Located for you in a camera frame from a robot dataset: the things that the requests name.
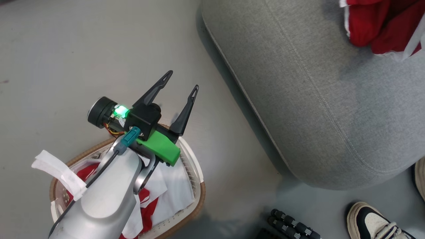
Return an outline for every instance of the gray ottoman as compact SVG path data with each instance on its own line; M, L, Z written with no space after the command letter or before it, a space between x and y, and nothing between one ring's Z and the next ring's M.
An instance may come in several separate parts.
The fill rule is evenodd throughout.
M425 54L352 46L337 0L204 0L205 24L290 170L346 190L425 155Z

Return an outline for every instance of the sneaker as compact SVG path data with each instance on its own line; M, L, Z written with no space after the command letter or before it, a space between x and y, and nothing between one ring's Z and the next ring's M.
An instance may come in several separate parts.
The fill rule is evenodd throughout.
M351 239L415 239L365 202L351 207L347 229Z
M415 183L416 188L425 201L425 157L421 158L415 164Z

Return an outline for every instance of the cable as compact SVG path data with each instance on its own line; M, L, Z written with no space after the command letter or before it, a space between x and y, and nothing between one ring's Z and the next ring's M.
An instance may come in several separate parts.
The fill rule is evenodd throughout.
M88 184L85 186L86 188L90 187L94 183L94 181L96 181L96 179L103 173L103 171L105 171L105 169L111 164L112 160L115 159L118 153L119 153L118 150L113 153L113 155L106 161L105 165L103 165L103 167L99 170L99 172L96 173L94 178L92 178L90 182L88 182Z
M107 123L103 123L103 125L105 126L105 129L112 135L112 136L114 136L115 134L123 134L124 133L124 131L122 131L122 132L112 132L110 129L109 129L109 125L107 124Z
M111 162L113 161L113 159L115 159L115 157L118 155L119 151L115 151L113 153L113 155L106 161L105 165L99 170L98 173L96 173L96 175L94 176L94 178L92 178L92 180L90 180L90 182L88 182L88 184L85 186L86 188L90 187L94 181L103 173L103 171L105 171L105 169L111 164ZM65 211L59 216L59 218L55 221L55 223L53 224L52 228L50 229L50 233L49 236L47 238L49 238L54 229L56 228L56 226L59 224L60 221L62 221L62 219L65 217L65 215L68 213L68 211L70 210L70 208L74 205L75 201L72 200L68 207L65 209Z

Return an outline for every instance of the green 3d-printed part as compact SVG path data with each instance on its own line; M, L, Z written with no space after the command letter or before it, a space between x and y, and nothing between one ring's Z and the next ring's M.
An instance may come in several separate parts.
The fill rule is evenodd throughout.
M180 148L177 147L167 136L154 131L147 141L136 139L139 144L150 149L155 155L161 157L165 163L174 166L180 156Z

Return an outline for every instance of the black cable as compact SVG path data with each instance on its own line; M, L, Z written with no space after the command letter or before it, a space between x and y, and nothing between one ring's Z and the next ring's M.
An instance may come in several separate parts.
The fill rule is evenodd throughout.
M119 151L115 151L113 153L113 155L106 161L105 165L103 165L103 167L99 170L99 172L96 173L94 178L92 178L90 182L88 182L88 184L85 186L86 188L90 187L94 183L94 181L96 181L96 179L103 173L103 171L105 171L105 169L111 164L112 160L115 159L118 153Z
M88 184L85 186L86 188L90 187L90 185L92 185L94 183L94 181L103 173L103 171L105 171L105 169L111 164L111 162L113 161L113 159L115 159L115 157L118 155L119 151L115 151L113 153L113 155L106 161L105 165L103 165L103 167L99 170L98 173L96 173L96 175L94 176L94 178L92 178L90 180L90 182L88 182ZM55 221L55 223L53 224L52 228L50 229L50 233L49 236L47 238L49 238L54 229L56 228L56 226L59 224L60 221L62 221L63 217L65 217L65 215L68 213L69 209L74 205L75 201L72 200L68 207L65 209L65 211L59 216L59 218Z

